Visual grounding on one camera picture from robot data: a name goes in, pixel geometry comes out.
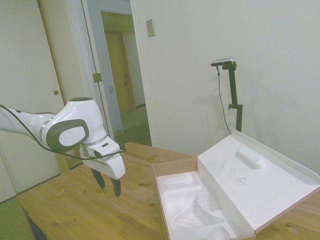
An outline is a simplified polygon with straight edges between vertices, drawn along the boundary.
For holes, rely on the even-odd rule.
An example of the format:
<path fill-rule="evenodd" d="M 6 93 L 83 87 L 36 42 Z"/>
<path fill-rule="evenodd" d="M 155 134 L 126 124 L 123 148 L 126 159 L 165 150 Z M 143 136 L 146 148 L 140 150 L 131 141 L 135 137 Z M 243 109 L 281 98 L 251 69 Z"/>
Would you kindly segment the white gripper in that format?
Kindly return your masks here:
<path fill-rule="evenodd" d="M 121 155 L 118 153 L 120 147 L 118 144 L 112 146 L 108 144 L 106 146 L 102 145 L 92 145 L 85 147 L 84 144 L 80 145 L 80 156 L 84 159 L 89 157 L 97 158 L 100 154 L 105 156 L 102 158 L 97 158 L 94 160 L 83 160 L 82 162 L 91 168 L 91 172 L 101 189 L 105 188 L 105 181 L 102 174 L 105 174 L 110 178 L 113 191 L 116 197 L 121 195 L 121 180 L 120 178 L 125 174 L 125 166 Z"/>

